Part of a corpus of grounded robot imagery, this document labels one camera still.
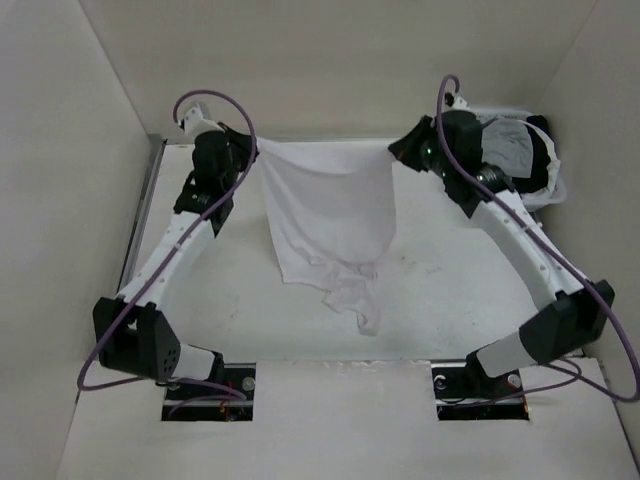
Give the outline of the white tank top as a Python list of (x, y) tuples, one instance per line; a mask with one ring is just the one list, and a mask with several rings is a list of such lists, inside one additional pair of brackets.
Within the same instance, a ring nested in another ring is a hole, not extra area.
[(378, 265), (396, 234), (394, 157), (381, 140), (258, 141), (272, 244), (286, 284), (312, 286), (375, 336)]

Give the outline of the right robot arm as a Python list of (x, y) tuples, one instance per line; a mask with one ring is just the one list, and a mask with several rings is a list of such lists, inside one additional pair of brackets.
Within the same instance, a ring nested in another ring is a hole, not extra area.
[(528, 121), (450, 110), (441, 120), (422, 117), (388, 149), (404, 166), (442, 180), (447, 196), (498, 246), (537, 308), (516, 332), (467, 355), (463, 380), (471, 393), (487, 395), (500, 377), (547, 365), (601, 337), (612, 287), (605, 280), (582, 284), (563, 266), (511, 181), (516, 161), (551, 153), (545, 131)]

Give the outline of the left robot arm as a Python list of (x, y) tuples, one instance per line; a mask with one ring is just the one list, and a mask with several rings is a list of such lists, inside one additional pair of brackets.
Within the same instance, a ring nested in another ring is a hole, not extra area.
[(196, 135), (192, 169), (161, 240), (131, 281), (93, 308), (101, 366), (161, 384), (189, 379), (206, 399), (221, 393), (222, 354), (181, 341), (165, 310), (178, 283), (220, 233), (257, 155), (253, 131), (241, 134), (211, 123)]

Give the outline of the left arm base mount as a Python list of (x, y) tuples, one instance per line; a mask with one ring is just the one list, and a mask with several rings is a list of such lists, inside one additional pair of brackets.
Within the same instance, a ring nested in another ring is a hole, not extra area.
[(227, 364), (215, 386), (185, 380), (165, 387), (164, 422), (250, 422), (253, 420), (257, 367)]

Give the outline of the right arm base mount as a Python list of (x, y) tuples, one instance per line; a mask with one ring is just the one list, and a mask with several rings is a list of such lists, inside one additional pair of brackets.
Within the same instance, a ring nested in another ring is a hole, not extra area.
[(478, 384), (463, 362), (432, 363), (431, 374), (440, 421), (529, 420), (518, 370)]

